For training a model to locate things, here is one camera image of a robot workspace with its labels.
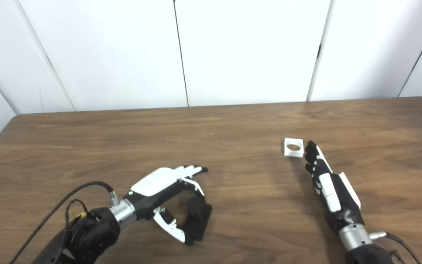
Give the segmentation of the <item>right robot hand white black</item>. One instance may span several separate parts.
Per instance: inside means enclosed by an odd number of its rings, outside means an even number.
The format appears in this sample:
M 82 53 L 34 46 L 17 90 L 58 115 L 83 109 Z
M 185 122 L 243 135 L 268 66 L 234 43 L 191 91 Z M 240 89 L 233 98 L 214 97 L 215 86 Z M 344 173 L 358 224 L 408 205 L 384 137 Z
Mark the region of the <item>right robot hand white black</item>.
M 365 225 L 360 200 L 346 175 L 336 174 L 328 164 L 320 147 L 309 140 L 305 147 L 305 168 L 309 172 L 315 192 L 325 208 L 330 229 L 338 233 L 351 224 Z

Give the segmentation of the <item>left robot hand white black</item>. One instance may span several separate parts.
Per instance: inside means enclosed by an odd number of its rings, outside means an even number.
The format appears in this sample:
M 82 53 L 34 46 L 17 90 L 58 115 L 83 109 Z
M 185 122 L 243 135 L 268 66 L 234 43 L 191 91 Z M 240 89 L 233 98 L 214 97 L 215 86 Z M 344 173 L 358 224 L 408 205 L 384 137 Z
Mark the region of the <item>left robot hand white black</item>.
M 204 191 L 194 176 L 207 172 L 206 167 L 180 166 L 175 169 L 159 168 L 132 185 L 117 206 L 111 208 L 120 228 L 139 220 L 153 219 L 164 231 L 179 242 L 192 245 L 202 241 L 212 211 Z M 162 205 L 183 190 L 195 193 L 187 202 L 187 215 L 178 224 L 171 212 Z

